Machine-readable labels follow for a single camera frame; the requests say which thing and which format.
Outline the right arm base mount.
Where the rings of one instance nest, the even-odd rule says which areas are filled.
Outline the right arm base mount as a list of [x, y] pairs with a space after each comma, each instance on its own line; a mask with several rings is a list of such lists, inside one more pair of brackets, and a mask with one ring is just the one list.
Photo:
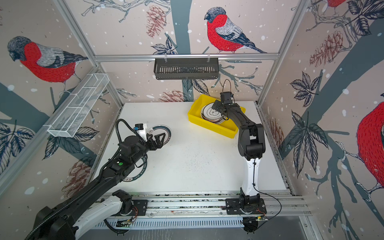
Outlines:
[[224, 209], [227, 215], [266, 215], [266, 205], [263, 199], [259, 199], [255, 204], [240, 203], [239, 199], [225, 199]]

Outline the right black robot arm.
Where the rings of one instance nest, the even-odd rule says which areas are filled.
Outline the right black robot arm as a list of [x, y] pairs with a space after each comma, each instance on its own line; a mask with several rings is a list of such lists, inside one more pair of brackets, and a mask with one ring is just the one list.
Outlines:
[[265, 131], [262, 124], [256, 124], [243, 113], [233, 100], [231, 92], [220, 93], [213, 109], [232, 120], [239, 129], [238, 150], [246, 160], [246, 175], [241, 187], [240, 204], [242, 208], [260, 203], [259, 167], [266, 151]]

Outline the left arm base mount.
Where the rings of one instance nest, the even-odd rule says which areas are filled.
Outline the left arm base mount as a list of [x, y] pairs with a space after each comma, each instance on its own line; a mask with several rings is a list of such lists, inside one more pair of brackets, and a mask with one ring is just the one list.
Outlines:
[[141, 217], [145, 216], [148, 207], [148, 200], [130, 200], [122, 202], [122, 207], [114, 216], [116, 217]]

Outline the green lettered plate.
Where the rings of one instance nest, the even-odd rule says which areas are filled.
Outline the green lettered plate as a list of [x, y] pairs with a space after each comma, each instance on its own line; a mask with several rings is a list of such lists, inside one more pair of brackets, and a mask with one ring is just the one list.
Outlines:
[[142, 157], [142, 160], [143, 160], [143, 164], [140, 165], [140, 167], [142, 168], [141, 171], [134, 177], [126, 177], [123, 181], [124, 182], [133, 182], [133, 181], [136, 181], [137, 179], [139, 179], [146, 171], [147, 169], [147, 166], [148, 166], [148, 156], [145, 155], [144, 157]]

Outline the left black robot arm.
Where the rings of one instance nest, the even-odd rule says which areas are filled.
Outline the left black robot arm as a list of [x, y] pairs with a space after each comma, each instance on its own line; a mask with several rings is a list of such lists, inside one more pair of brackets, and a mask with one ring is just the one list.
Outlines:
[[93, 204], [122, 182], [135, 169], [137, 161], [149, 151], [162, 148], [165, 136], [164, 133], [147, 135], [147, 141], [143, 141], [140, 135], [134, 135], [120, 141], [117, 152], [89, 185], [56, 207], [45, 207], [38, 212], [34, 228], [26, 239], [78, 240], [108, 217], [120, 211], [128, 214], [132, 208], [132, 197], [122, 190], [114, 192], [97, 207]]

